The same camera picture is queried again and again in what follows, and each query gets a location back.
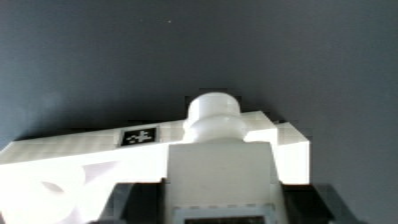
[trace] dark gray background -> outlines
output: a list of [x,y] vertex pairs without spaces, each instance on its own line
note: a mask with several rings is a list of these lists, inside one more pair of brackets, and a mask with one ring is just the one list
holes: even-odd
[[311,136],[315,184],[395,224],[398,1],[0,1],[2,147],[185,119],[212,88]]

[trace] white plastic toy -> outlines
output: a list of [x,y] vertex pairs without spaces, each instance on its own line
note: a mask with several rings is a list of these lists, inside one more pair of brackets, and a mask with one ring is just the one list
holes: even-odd
[[309,184],[309,141],[261,111],[240,113],[224,93],[196,98],[187,120],[9,143],[0,152],[6,223],[89,223],[116,183],[164,178],[167,224],[244,216],[288,223],[281,183]]

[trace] black square printed tile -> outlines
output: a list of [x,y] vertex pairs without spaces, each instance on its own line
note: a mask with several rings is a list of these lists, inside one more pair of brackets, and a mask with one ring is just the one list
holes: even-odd
[[121,146],[157,142],[157,128],[123,132]]

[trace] dark surface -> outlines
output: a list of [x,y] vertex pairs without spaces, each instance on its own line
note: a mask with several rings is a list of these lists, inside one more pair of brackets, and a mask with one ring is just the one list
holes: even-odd
[[128,224],[164,223],[162,183],[133,185],[121,219]]
[[125,183],[116,184],[107,205],[103,208],[102,216],[100,216],[100,221],[123,220],[125,209],[126,209],[128,203],[132,203],[128,201],[132,189],[133,189],[133,184],[125,184]]
[[283,185],[283,193],[290,224],[329,224],[334,216],[315,187]]
[[189,219],[185,224],[265,224],[263,217],[235,217],[215,219]]
[[370,224],[361,221],[356,215],[352,214],[352,210],[347,207],[347,203],[341,199],[341,196],[336,192],[336,189],[331,185],[317,185],[317,192],[324,198],[324,202],[327,207],[334,208],[334,219],[341,224]]
[[6,224],[4,217],[2,217],[2,213],[0,213],[0,224]]
[[0,145],[180,120],[226,89],[311,136],[356,217],[395,224],[396,24],[395,0],[0,1]]

